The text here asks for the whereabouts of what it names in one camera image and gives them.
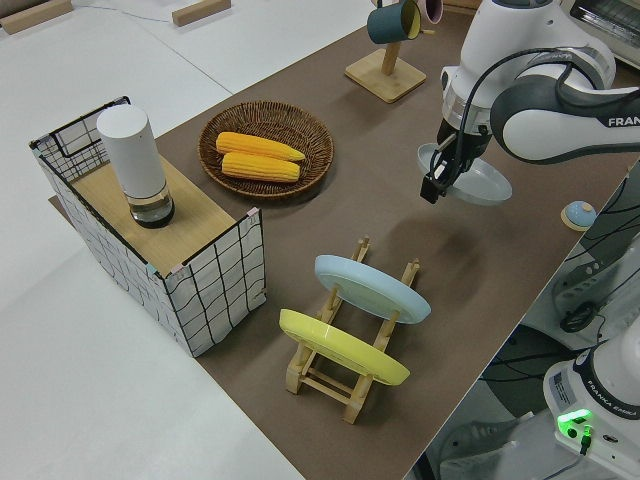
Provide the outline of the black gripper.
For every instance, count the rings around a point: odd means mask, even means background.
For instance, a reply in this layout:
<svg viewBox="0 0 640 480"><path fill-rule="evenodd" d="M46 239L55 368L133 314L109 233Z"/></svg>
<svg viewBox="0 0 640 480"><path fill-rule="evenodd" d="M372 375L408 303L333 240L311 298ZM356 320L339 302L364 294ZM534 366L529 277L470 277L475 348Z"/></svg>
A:
<svg viewBox="0 0 640 480"><path fill-rule="evenodd" d="M455 139L440 151L438 145L451 135ZM491 138L491 134L461 134L448 121L442 120L436 137L438 145L420 146L420 166L424 169L421 196L430 203L444 197L448 188L469 169L470 163L485 152Z"/></svg>

